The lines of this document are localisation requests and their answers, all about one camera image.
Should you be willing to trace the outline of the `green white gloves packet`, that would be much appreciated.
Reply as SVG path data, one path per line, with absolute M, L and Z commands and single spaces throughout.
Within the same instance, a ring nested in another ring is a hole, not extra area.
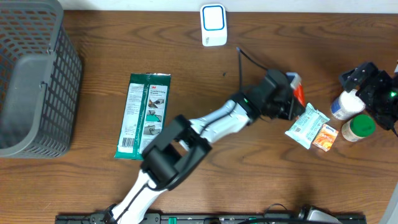
M 130 75 L 116 159 L 141 160 L 143 150 L 162 131 L 170 83 L 170 74 Z

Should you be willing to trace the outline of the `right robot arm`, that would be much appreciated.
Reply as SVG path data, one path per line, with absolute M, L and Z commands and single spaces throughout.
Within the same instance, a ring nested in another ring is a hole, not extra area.
M 356 96 L 382 129 L 397 134 L 397 75 L 392 77 L 374 63 L 364 62 L 342 73 L 339 81 L 344 91 L 357 90 Z

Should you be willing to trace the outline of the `green lid white jar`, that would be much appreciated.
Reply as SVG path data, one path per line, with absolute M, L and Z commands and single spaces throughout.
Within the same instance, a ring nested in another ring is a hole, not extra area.
M 342 136 L 350 142 L 356 142 L 375 132 L 374 120 L 365 114 L 360 114 L 347 121 L 341 127 Z

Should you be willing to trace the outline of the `white blue label jar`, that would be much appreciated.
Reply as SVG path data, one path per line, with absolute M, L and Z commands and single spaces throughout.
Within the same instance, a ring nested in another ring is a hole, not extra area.
M 365 109 L 357 90 L 343 91 L 331 104 L 331 114 L 338 120 L 347 120 Z

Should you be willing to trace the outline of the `red white snack packet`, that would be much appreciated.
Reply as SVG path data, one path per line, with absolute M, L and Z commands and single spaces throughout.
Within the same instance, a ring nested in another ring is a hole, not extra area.
M 303 91 L 303 87 L 302 84 L 299 83 L 297 85 L 297 87 L 294 90 L 294 96 L 296 97 L 296 99 L 298 99 L 298 102 L 302 105 L 305 106 L 305 97 L 304 97 L 304 91 Z

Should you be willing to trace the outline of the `light green snack packet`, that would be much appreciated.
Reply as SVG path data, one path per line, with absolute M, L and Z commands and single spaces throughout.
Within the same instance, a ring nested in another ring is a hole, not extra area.
M 307 103 L 305 112 L 299 116 L 299 119 L 285 134 L 304 148 L 310 149 L 319 130 L 329 120 L 321 111 L 315 109 L 311 103 Z

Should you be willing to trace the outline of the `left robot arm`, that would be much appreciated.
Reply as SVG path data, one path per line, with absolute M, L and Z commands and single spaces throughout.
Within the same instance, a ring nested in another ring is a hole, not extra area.
M 143 150 L 136 183 L 122 202 L 107 209 L 104 223 L 140 223 L 157 197 L 180 185 L 221 138 L 265 116 L 288 121 L 300 116 L 305 107 L 294 95 L 300 86 L 298 73 L 268 70 L 220 109 L 197 119 L 175 117 Z

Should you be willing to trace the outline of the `small orange box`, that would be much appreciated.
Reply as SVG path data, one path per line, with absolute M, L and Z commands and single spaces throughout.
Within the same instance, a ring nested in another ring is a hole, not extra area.
M 332 128 L 328 124 L 324 124 L 319 130 L 312 144 L 327 152 L 331 149 L 335 139 L 338 136 L 338 133 L 339 132 L 336 129 Z

